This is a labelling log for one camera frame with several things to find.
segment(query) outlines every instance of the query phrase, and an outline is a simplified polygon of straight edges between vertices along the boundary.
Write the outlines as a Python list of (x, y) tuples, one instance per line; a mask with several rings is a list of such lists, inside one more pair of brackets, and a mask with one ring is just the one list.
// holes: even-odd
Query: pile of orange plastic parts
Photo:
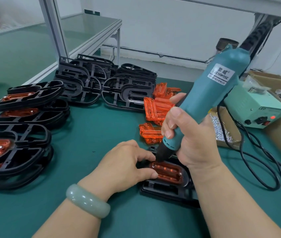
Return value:
[[(144, 98), (146, 120), (162, 126), (168, 111), (175, 106), (169, 99), (180, 91), (180, 88), (167, 88), (166, 82), (157, 84), (153, 93), (154, 99)], [(147, 144), (160, 143), (163, 138), (161, 127), (153, 127), (151, 123), (140, 124), (139, 133)]]

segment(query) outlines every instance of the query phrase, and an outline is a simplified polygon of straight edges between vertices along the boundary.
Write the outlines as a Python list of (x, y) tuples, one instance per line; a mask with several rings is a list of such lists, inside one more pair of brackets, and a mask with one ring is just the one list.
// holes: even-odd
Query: mint green control box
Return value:
[(250, 93), (239, 81), (224, 99), (232, 117), (246, 127), (265, 128), (281, 118), (281, 102), (269, 92)]

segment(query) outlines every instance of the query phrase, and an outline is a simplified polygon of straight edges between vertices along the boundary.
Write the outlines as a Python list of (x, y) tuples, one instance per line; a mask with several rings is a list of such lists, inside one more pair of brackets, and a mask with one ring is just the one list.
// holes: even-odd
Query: forearm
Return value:
[[(99, 184), (97, 175), (92, 172), (81, 180), (78, 185), (93, 193), (104, 202), (111, 196), (111, 192)], [(69, 237), (97, 237), (101, 220), (86, 211), (64, 200), (61, 205), (52, 213), (49, 219), (35, 233), (34, 238), (69, 238)]]
[(190, 170), (212, 237), (278, 237), (281, 229), (258, 206), (228, 168)]

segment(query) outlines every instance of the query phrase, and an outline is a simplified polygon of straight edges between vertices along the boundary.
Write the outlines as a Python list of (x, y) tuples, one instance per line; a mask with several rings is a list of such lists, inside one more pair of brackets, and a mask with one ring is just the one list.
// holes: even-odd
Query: hand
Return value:
[[(178, 93), (170, 98), (170, 102), (176, 104), (185, 95), (185, 93)], [(222, 164), (210, 115), (198, 124), (181, 108), (173, 107), (166, 116), (161, 132), (167, 139), (171, 139), (174, 136), (173, 130), (177, 126), (185, 135), (177, 152), (182, 164), (193, 170), (214, 168)]]
[(97, 168), (78, 184), (93, 193), (93, 186), (102, 187), (95, 195), (107, 200), (112, 194), (127, 190), (138, 182), (156, 179), (158, 174), (151, 168), (136, 168), (137, 161), (155, 161), (150, 151), (140, 148), (135, 140), (119, 143), (101, 160)]

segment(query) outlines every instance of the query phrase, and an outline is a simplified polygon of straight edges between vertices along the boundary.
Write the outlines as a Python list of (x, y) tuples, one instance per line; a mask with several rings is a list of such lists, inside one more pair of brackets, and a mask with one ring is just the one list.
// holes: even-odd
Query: fingernail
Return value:
[(157, 172), (154, 172), (151, 174), (151, 178), (152, 179), (157, 179), (158, 178), (158, 173)]
[(181, 114), (181, 108), (178, 107), (172, 107), (170, 109), (170, 113), (174, 118), (178, 118), (178, 116)]
[(166, 138), (169, 139), (171, 135), (172, 135), (171, 131), (167, 130), (165, 134)]
[(173, 128), (174, 125), (175, 125), (174, 121), (172, 121), (172, 120), (168, 121), (168, 127), (169, 128)]

